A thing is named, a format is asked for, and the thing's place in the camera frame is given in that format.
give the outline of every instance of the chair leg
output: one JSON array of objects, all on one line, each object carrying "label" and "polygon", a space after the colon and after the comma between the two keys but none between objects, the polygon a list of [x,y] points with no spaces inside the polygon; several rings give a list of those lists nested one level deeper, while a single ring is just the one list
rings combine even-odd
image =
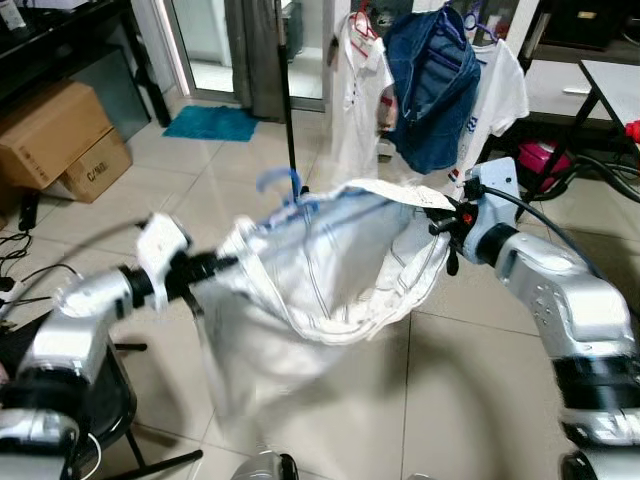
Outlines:
[{"label": "chair leg", "polygon": [[135,437],[131,430],[127,430],[125,434],[127,437],[127,441],[131,446],[131,450],[133,451],[133,455],[136,457],[136,461],[140,468],[136,470],[131,470],[129,472],[121,473],[120,475],[116,475],[114,477],[109,477],[106,480],[136,480],[138,478],[146,477],[147,475],[152,475],[154,473],[162,472],[164,470],[168,470],[173,467],[177,467],[179,465],[184,465],[186,463],[195,462],[202,458],[202,450],[195,450],[191,453],[187,453],[186,455],[180,455],[179,457],[170,458],[169,460],[163,460],[162,462],[153,463],[151,465],[147,465],[144,462],[144,458],[142,458],[142,452],[140,452],[140,448],[138,447],[138,442],[136,442]]},{"label": "chair leg", "polygon": [[118,352],[144,352],[147,349],[146,343],[116,343]]}]

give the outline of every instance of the black chair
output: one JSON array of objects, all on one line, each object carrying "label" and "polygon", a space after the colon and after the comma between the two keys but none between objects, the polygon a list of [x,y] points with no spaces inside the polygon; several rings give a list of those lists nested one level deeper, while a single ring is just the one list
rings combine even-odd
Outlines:
[{"label": "black chair", "polygon": [[[34,320],[24,327],[0,336],[0,362],[10,377],[24,357],[36,332],[47,315]],[[110,477],[108,480],[133,480],[153,473],[194,462],[202,458],[202,450],[195,450],[169,460],[147,465],[140,452],[138,443],[131,431],[136,413],[137,399],[130,388],[127,374],[116,355],[116,350],[144,351],[145,344],[110,344],[107,355],[86,403],[86,417],[90,419],[89,431],[96,437],[104,451],[123,435],[126,436],[138,468]],[[92,441],[84,442],[78,449],[75,464],[82,466],[96,456],[96,447]]]}]

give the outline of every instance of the doorway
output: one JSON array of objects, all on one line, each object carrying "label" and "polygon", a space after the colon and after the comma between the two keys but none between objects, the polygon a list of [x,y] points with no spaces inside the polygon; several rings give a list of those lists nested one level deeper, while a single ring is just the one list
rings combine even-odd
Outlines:
[{"label": "doorway", "polygon": [[[324,85],[328,79],[323,58],[325,3],[322,0],[282,0],[289,90],[294,108],[318,111],[324,108]],[[234,68],[247,66],[239,65],[237,55],[233,55],[237,46],[230,44],[225,0],[165,0],[165,7],[181,70],[190,90],[188,94],[195,98],[235,102]]]}]

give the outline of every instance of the red object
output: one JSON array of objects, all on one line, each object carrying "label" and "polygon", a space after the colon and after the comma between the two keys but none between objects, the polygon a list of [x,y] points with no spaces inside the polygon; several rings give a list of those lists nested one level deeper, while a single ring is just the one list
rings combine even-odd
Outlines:
[{"label": "red object", "polygon": [[[528,141],[521,143],[518,147],[520,149],[520,155],[518,156],[518,180],[527,188],[532,188],[533,181],[528,181],[526,177],[535,178],[544,170],[545,164],[549,161],[553,150],[555,149],[555,143],[545,143],[538,141]],[[546,192],[555,183],[556,177],[559,173],[563,172],[571,166],[571,161],[566,155],[562,155],[556,166],[553,167],[551,175],[545,179],[544,183],[540,187],[539,193]]]},{"label": "red object", "polygon": [[640,143],[640,120],[627,123],[624,133],[627,134],[627,137],[631,137],[634,142]]}]

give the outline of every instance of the white cable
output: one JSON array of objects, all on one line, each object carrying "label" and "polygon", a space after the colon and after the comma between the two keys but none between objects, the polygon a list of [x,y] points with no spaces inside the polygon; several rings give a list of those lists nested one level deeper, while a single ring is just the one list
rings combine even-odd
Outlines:
[{"label": "white cable", "polygon": [[98,470],[98,467],[100,466],[100,462],[102,461],[102,448],[100,448],[100,444],[98,443],[98,439],[96,437],[94,437],[92,433],[88,433],[87,436],[91,440],[93,440],[93,443],[95,443],[95,445],[96,445],[96,451],[98,452],[98,461],[96,462],[96,466],[93,467],[93,470],[91,470],[89,473],[87,473],[80,480],[87,480],[91,475],[96,473],[96,471]]}]

